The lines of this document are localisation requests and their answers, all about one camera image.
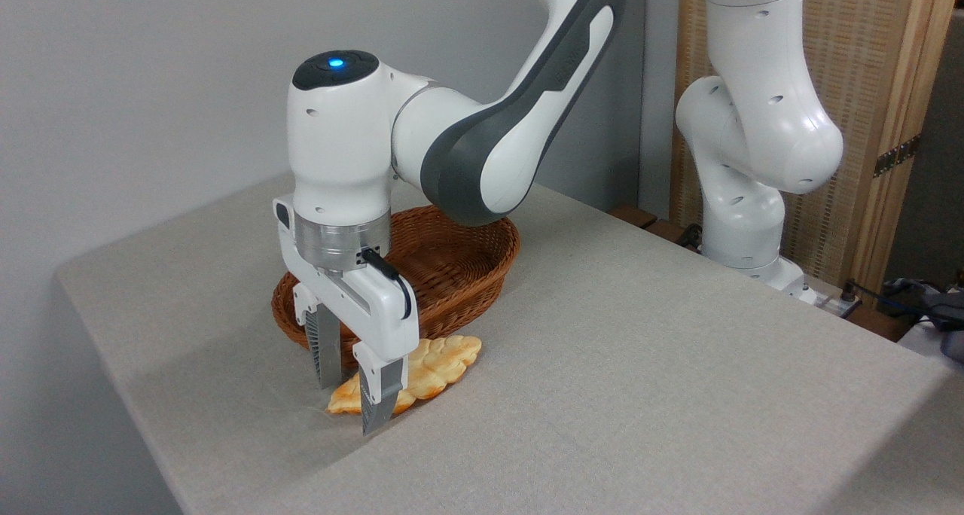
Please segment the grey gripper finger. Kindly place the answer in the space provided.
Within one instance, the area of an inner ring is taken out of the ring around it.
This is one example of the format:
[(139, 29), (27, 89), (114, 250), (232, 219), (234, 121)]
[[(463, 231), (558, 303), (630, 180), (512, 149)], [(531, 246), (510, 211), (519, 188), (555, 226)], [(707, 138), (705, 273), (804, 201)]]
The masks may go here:
[(364, 436), (376, 434), (395, 412), (399, 392), (407, 387), (407, 356), (384, 361), (364, 341), (352, 347), (361, 382), (361, 422)]
[(323, 389), (342, 382), (340, 319), (302, 282), (293, 289), (296, 321), (304, 327), (319, 385)]

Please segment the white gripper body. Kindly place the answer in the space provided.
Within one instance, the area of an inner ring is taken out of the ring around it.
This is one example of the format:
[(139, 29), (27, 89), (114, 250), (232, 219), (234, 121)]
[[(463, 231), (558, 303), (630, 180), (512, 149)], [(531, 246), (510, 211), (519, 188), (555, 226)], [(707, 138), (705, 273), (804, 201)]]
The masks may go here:
[(419, 317), (409, 282), (393, 281), (362, 252), (390, 248), (390, 214), (352, 226), (299, 216), (292, 198), (274, 200), (280, 250), (288, 270), (385, 363), (419, 346)]

